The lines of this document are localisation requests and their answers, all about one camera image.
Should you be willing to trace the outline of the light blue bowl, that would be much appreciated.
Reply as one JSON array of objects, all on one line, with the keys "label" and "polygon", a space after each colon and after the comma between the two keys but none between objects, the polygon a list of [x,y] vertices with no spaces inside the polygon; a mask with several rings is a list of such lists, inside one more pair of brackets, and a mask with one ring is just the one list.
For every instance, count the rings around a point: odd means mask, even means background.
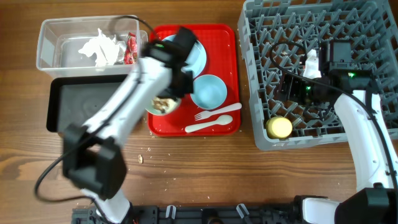
[{"label": "light blue bowl", "polygon": [[201,75],[194,80],[190,97],[199,108],[213,110],[224,103],[227,95],[227,86],[221,78],[215,75]]}]

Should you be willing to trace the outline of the green bowl with food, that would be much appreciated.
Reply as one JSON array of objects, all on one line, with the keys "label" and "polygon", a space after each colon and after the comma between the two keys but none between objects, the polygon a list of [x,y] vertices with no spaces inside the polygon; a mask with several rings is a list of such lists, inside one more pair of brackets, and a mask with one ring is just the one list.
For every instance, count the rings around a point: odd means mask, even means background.
[{"label": "green bowl with food", "polygon": [[146,111],[155,116],[165,116],[174,112],[181,104],[181,98],[155,97],[146,106]]}]

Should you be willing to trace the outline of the yellow plastic cup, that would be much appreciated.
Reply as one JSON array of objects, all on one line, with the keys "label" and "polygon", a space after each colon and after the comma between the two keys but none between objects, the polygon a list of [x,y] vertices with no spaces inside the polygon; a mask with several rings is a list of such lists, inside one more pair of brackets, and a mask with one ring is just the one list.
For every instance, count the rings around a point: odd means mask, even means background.
[{"label": "yellow plastic cup", "polygon": [[292,123],[285,117],[273,117],[266,122],[267,135],[271,139],[284,139],[292,133]]}]

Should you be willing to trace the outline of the red snack wrapper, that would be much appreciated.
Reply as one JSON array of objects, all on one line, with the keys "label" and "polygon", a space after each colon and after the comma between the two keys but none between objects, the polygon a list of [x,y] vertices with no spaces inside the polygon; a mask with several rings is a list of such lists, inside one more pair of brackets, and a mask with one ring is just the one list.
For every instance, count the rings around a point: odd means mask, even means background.
[{"label": "red snack wrapper", "polygon": [[124,54],[125,64],[134,64],[136,62],[138,53],[137,47],[136,35],[130,32],[128,34],[126,51]]}]

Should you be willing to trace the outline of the white napkin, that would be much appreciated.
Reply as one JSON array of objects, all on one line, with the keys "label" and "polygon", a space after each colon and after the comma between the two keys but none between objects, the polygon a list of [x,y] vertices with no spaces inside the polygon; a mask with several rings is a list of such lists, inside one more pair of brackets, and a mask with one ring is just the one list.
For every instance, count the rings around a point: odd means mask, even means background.
[{"label": "white napkin", "polygon": [[98,28],[98,36],[91,38],[78,52],[87,57],[92,57],[95,54],[95,66],[101,67],[123,64],[126,49],[126,43],[117,40],[116,35],[113,38],[107,37]]}]

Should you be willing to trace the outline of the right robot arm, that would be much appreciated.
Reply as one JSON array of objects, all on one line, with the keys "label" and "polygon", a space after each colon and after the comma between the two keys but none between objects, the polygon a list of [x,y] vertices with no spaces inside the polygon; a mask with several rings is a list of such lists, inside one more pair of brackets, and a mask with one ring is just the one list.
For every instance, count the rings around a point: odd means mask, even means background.
[{"label": "right robot arm", "polygon": [[347,40],[322,42],[318,53],[319,77],[297,75],[288,92],[298,102],[328,102],[340,119],[354,160],[357,192],[344,202],[326,197],[299,196],[296,220],[303,223],[397,223],[397,154],[382,115],[377,81],[370,70],[358,70]]}]

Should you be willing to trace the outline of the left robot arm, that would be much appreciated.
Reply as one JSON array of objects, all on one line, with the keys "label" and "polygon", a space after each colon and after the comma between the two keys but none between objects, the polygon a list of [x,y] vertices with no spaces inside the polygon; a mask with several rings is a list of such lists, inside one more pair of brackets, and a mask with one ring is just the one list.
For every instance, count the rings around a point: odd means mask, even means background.
[{"label": "left robot arm", "polygon": [[70,124],[62,134],[63,152],[34,185],[37,200],[62,203],[39,193],[45,176],[62,164],[63,176],[90,199],[106,223],[134,223],[132,203],[121,186],[127,174],[121,149],[146,107],[155,97],[183,98],[193,93],[193,74],[183,71],[197,43],[196,35],[180,26],[171,41],[155,38],[145,44],[129,75],[106,104],[83,125]]}]

